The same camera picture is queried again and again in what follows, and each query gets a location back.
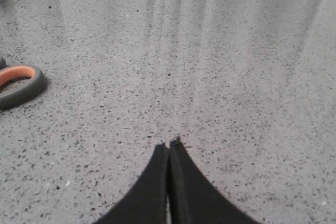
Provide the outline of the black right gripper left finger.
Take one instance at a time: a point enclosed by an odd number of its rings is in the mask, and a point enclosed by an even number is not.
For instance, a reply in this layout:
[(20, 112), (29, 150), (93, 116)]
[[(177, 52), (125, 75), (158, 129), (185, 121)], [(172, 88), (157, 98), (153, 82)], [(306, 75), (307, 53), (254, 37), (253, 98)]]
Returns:
[(166, 223), (168, 161), (165, 144), (156, 145), (136, 183), (96, 223)]

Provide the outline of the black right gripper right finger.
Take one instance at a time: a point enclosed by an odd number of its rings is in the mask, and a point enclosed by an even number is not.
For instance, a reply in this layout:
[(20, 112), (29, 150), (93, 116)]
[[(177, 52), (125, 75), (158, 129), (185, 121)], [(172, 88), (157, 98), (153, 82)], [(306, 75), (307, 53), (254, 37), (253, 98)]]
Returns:
[(206, 179), (179, 137), (170, 142), (168, 178), (172, 223), (256, 223)]

